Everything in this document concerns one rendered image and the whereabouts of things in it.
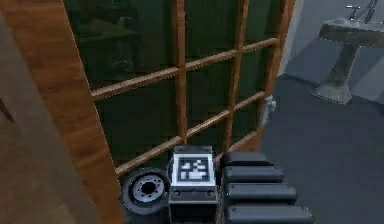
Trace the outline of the silver sink faucet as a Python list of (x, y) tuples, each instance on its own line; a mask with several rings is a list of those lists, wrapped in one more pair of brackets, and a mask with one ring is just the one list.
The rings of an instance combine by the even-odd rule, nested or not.
[(348, 16), (348, 20), (354, 20), (356, 18), (357, 12), (361, 9), (360, 6), (357, 5), (346, 5), (347, 9), (351, 10), (350, 15)]

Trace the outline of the grey pedestal sink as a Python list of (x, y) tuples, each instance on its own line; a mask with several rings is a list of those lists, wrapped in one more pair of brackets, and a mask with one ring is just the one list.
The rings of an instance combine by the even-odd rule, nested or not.
[(322, 23), (319, 37), (340, 43), (341, 51), (326, 81), (312, 94), (345, 105), (352, 98), (348, 81), (360, 49), (384, 48), (384, 22), (366, 23), (364, 20), (331, 19)]

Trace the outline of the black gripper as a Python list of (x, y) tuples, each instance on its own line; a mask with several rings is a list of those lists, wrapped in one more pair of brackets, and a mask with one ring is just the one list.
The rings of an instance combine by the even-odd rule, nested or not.
[(124, 224), (169, 224), (169, 180), (161, 168), (142, 168), (130, 174), (121, 187)]

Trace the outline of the wooden glass-paned door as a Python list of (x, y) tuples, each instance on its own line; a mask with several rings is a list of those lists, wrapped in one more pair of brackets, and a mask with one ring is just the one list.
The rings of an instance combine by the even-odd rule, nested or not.
[(295, 0), (0, 0), (4, 209), (24, 224), (123, 224), (123, 177), (173, 147), (254, 150)]

